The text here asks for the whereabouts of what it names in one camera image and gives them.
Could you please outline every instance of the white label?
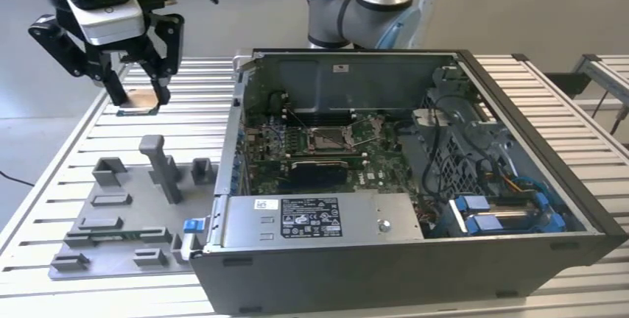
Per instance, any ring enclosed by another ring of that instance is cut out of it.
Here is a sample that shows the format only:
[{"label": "white label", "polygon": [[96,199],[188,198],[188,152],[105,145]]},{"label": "white label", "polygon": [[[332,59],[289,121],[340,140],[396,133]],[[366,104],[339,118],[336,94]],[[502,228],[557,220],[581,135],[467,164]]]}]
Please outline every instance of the white label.
[{"label": "white label", "polygon": [[256,199],[253,203],[255,210],[279,209],[279,199]]},{"label": "white label", "polygon": [[332,66],[332,73],[348,73],[348,72],[350,72],[350,65],[338,64]]}]

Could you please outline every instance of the metal frame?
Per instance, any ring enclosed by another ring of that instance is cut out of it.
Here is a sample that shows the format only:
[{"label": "metal frame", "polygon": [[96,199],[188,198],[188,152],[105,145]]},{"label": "metal frame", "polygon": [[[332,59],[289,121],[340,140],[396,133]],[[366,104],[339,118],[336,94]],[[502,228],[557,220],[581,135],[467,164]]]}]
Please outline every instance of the metal frame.
[{"label": "metal frame", "polygon": [[573,71],[585,73],[625,105],[629,105],[629,57],[585,54],[578,59]]},{"label": "metal frame", "polygon": [[[518,62],[507,55],[476,58],[577,178],[629,231],[629,157],[617,141],[533,64]],[[224,128],[220,117],[225,117],[231,102],[227,92],[231,78],[228,58],[184,60],[169,86],[171,104],[163,106],[157,116],[144,120],[125,117],[131,119],[128,122],[123,119],[123,124],[116,124],[112,116],[116,108],[103,103],[103,95],[97,98],[0,235],[4,247],[0,266],[4,270],[13,268],[0,272],[0,311],[20,312],[24,317],[60,314],[66,317],[72,312],[82,316],[85,310],[93,312],[97,307],[107,317],[212,315],[193,274],[52,282],[46,264],[61,246],[64,227],[80,211],[78,203],[69,200],[86,195],[88,170],[100,155],[117,149],[123,150],[116,152],[123,158],[141,160],[137,152],[124,150],[135,147],[133,138],[149,130],[167,133],[171,145],[167,141],[165,147],[176,157],[188,159],[208,154],[213,155],[212,159],[217,157]],[[131,69],[124,83],[151,88],[137,68]],[[622,316],[629,311],[627,285],[629,244],[623,244],[593,266],[563,270],[526,299],[340,311],[332,315],[339,318]],[[330,314],[296,316],[315,318]]]}]

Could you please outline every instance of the blue latch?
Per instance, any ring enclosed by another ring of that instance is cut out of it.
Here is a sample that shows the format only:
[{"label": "blue latch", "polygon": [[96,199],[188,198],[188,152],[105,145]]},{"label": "blue latch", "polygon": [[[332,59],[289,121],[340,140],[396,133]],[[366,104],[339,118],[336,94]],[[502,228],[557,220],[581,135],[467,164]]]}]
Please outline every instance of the blue latch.
[{"label": "blue latch", "polygon": [[187,219],[184,221],[184,233],[203,233],[205,221],[199,219]]},{"label": "blue latch", "polygon": [[487,232],[503,230],[500,221],[495,215],[476,215],[464,220],[464,226],[470,235],[480,235]]},{"label": "blue latch", "polygon": [[491,210],[487,198],[482,195],[460,195],[455,198],[454,203],[459,211],[480,212]]}]

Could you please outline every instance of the blue tab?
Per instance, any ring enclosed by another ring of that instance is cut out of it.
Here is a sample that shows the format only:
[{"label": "blue tab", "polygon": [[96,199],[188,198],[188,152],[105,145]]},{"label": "blue tab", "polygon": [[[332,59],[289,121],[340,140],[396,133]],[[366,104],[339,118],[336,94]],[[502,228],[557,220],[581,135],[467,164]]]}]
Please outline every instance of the blue tab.
[{"label": "blue tab", "polygon": [[550,215],[549,223],[541,228],[543,233],[557,233],[566,230],[566,222],[558,213]]},{"label": "blue tab", "polygon": [[468,211],[479,212],[491,210],[491,206],[488,206],[487,198],[484,196],[462,195],[459,198],[463,198]]},{"label": "blue tab", "polygon": [[184,233],[203,233],[205,222],[197,219],[187,219],[184,221]]},{"label": "blue tab", "polygon": [[539,209],[545,211],[549,207],[549,199],[546,198],[546,195],[543,195],[543,193],[537,193],[534,198],[538,201]]},{"label": "blue tab", "polygon": [[495,215],[476,215],[464,220],[464,226],[470,235],[480,235],[484,232],[503,230],[500,221]]},{"label": "blue tab", "polygon": [[467,203],[464,202],[464,197],[462,195],[459,195],[459,197],[454,199],[454,203],[455,203],[455,208],[459,211],[467,210]]}]

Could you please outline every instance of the blue component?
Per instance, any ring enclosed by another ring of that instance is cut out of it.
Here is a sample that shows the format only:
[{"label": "blue component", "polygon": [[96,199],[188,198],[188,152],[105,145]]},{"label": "blue component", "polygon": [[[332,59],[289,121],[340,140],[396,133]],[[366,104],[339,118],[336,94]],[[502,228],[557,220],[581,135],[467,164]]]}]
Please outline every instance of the blue component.
[{"label": "blue component", "polygon": [[454,203],[459,211],[479,212],[491,210],[487,198],[482,195],[460,195],[455,198]]},{"label": "blue component", "polygon": [[549,198],[546,198],[546,195],[543,195],[542,193],[537,193],[534,195],[534,199],[538,201],[539,209],[545,211],[550,206]]},{"label": "blue component", "polygon": [[495,215],[476,215],[464,220],[464,226],[470,236],[503,230],[502,224]]},{"label": "blue component", "polygon": [[407,48],[407,44],[410,43],[416,27],[419,26],[420,17],[422,13],[419,12],[419,9],[408,7],[387,28],[375,48]]},{"label": "blue component", "polygon": [[184,221],[184,233],[203,233],[205,221],[197,219],[187,219]]},{"label": "blue component", "polygon": [[546,218],[545,224],[537,225],[535,230],[543,233],[563,232],[566,230],[566,222],[558,213],[547,212],[543,217]]}]

